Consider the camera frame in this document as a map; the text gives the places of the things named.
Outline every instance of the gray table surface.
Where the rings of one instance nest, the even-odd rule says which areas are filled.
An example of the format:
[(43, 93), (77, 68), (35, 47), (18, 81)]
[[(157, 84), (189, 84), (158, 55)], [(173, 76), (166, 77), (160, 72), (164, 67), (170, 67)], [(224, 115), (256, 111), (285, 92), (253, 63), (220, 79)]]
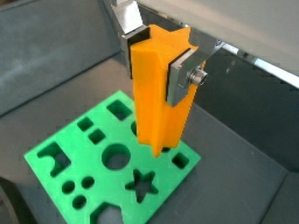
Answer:
[[(132, 96), (125, 72), (117, 55), (0, 117), (0, 176), (17, 184), (41, 224), (65, 221), (23, 153), (118, 89)], [(201, 161), (149, 223), (258, 223), (285, 169), (194, 104), (181, 140)]]

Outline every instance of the small circular hole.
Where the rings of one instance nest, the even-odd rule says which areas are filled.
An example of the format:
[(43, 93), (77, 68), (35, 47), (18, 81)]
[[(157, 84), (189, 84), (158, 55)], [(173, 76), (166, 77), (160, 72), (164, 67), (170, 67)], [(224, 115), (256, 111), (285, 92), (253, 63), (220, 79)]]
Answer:
[(130, 130), (132, 130), (132, 132), (133, 132), (133, 134), (136, 136), (136, 122), (132, 122), (132, 124), (130, 124)]
[(81, 209), (86, 205), (86, 198), (84, 196), (77, 196), (72, 201), (72, 206), (74, 209)]
[(81, 186), (85, 189), (89, 189), (93, 186), (93, 184), (94, 184), (94, 179), (92, 177), (85, 177), (81, 180)]
[(72, 193), (74, 189), (74, 183), (72, 181), (66, 181), (61, 186), (61, 191), (63, 193)]
[(122, 169), (129, 162), (130, 154), (128, 148), (120, 144), (110, 144), (101, 155), (102, 165), (112, 171)]

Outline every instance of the green foam board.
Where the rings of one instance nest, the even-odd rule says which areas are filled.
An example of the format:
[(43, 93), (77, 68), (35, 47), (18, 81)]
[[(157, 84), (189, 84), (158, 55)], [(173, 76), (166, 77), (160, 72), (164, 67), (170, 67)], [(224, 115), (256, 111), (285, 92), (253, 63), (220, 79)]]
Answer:
[(184, 142), (154, 158), (137, 143), (134, 119), (117, 91), (23, 155), (69, 224), (97, 223), (108, 206), (125, 224), (146, 223), (201, 159)]

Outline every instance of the bolt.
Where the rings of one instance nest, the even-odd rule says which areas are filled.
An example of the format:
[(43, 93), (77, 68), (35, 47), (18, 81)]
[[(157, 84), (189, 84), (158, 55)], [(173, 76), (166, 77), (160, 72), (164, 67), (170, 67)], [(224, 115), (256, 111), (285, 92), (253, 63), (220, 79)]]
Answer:
[(208, 74), (201, 70), (201, 68), (198, 66), (194, 67), (188, 74), (189, 83), (196, 86), (202, 85), (206, 80), (206, 76)]

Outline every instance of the star-shaped hole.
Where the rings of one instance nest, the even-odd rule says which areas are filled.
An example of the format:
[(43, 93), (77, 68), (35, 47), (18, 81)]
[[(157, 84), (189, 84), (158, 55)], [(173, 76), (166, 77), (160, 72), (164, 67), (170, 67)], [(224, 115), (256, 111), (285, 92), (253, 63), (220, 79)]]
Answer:
[(141, 203), (148, 193), (157, 194), (158, 191), (153, 186), (154, 173), (150, 171), (145, 175), (138, 171), (133, 171), (134, 181), (125, 185), (125, 189), (134, 191), (136, 202)]

